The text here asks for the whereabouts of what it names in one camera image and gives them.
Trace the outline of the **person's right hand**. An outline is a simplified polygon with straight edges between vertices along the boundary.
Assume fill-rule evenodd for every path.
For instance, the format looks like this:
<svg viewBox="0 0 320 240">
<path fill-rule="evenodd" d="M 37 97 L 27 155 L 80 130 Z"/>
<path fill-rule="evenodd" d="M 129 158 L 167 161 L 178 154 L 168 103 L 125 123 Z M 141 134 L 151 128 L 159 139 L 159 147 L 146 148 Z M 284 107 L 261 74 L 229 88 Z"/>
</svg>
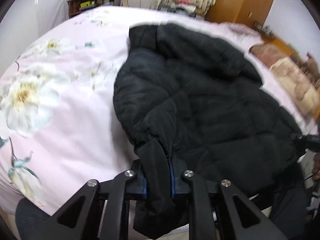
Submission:
<svg viewBox="0 0 320 240">
<path fill-rule="evenodd" d="M 313 169 L 312 169 L 312 179 L 314 181 L 319 180 L 320 178 L 320 153 L 316 153 L 313 158 Z"/>
</svg>

